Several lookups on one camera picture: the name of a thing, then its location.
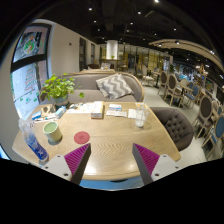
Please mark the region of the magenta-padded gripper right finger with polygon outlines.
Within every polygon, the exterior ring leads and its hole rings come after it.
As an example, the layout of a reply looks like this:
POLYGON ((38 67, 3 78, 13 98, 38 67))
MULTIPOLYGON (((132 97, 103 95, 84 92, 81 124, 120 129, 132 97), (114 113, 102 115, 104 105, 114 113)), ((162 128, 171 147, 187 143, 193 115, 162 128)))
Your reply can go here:
POLYGON ((132 153, 144 185, 181 170, 181 167, 167 154, 158 155, 138 144, 133 144, 132 153))

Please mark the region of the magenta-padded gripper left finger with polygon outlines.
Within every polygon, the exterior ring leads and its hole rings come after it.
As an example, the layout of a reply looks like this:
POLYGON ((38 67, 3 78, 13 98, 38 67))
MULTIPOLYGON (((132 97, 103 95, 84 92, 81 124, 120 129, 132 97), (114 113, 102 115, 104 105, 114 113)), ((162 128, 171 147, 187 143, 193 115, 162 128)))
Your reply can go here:
POLYGON ((89 157, 91 144, 85 144, 66 155, 56 155, 43 166, 43 170, 79 185, 89 157))

